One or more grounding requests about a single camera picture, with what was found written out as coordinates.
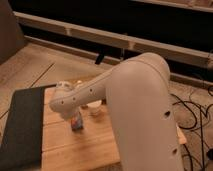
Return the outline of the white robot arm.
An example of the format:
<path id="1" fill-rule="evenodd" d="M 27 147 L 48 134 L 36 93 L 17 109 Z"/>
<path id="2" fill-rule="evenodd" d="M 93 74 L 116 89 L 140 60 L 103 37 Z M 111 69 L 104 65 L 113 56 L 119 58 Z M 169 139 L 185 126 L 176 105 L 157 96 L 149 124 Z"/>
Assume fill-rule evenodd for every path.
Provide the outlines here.
<path id="1" fill-rule="evenodd" d="M 68 119 L 78 107 L 104 99 L 124 171 L 184 171 L 169 80 L 165 59 L 146 52 L 80 87 L 59 82 L 50 108 Z"/>

